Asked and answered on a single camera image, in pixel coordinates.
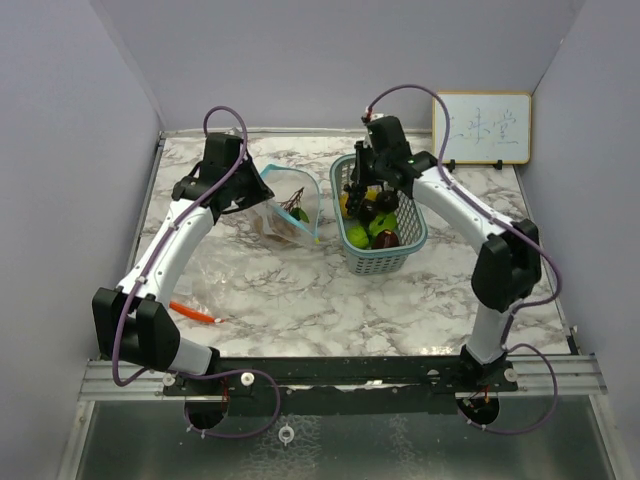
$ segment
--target clear plastic bag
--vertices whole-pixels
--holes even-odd
[[[247,210],[253,230],[270,245],[319,243],[318,182],[307,172],[273,164],[260,176],[275,197]]]

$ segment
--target white marble surface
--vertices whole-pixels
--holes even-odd
[[[320,236],[312,250],[273,250],[251,233],[243,214],[222,217],[189,261],[175,300],[219,318],[206,325],[172,312],[182,334],[228,356],[335,356],[457,353],[471,333],[477,300],[470,276],[475,254],[427,208],[424,248],[397,273],[349,273],[331,205],[329,168],[353,152],[355,137],[264,137],[249,142],[258,170],[268,163],[306,169],[323,192]],[[410,138],[416,148],[429,139]],[[167,211],[175,182],[201,158],[204,138],[171,137],[164,147],[138,255]],[[525,215],[512,168],[459,168],[454,176],[491,207]],[[178,290],[192,291],[191,295]],[[549,291],[546,276],[534,292]],[[569,351],[555,305],[518,314],[509,343],[547,353]]]

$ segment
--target basket rim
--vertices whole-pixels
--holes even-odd
[[[331,196],[332,196],[331,199],[333,203],[333,210],[335,211],[335,214],[336,214],[336,223],[338,224],[340,239],[342,240],[342,244],[347,250],[347,253],[351,253],[360,258],[375,260],[378,258],[389,258],[389,257],[400,257],[405,255],[411,255],[412,253],[415,253],[418,250],[420,250],[427,241],[427,224],[425,223],[422,212],[416,205],[415,200],[412,200],[413,208],[416,209],[418,222],[420,224],[420,230],[421,230],[420,238],[417,241],[410,243],[409,245],[402,245],[401,247],[388,249],[386,251],[384,249],[365,250],[363,248],[354,247],[353,245],[351,245],[351,243],[349,243],[349,241],[347,240],[347,232],[344,229],[344,221],[342,219],[342,213],[340,212],[340,195],[339,195],[339,192],[337,192],[335,172],[338,169],[338,167],[340,167],[343,163],[347,161],[351,161],[355,159],[355,157],[356,156],[353,153],[348,155],[342,155],[335,162],[333,162],[330,170]]]

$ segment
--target dark gray floor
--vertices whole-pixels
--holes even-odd
[[[502,402],[495,425],[515,428],[540,418],[550,399]],[[287,447],[277,438],[285,422],[295,431]],[[97,404],[79,478],[613,478],[587,397],[562,398],[549,424],[519,437],[479,432],[455,415],[426,414],[290,416],[252,440],[201,440],[185,429],[180,402]]]

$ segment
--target handwriting on whiteboard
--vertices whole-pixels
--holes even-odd
[[[451,117],[451,142],[470,142],[474,145],[491,144],[507,145],[518,144],[518,141],[509,135],[509,127],[517,122],[513,112],[506,108],[488,114],[476,107],[475,114],[470,118]]]

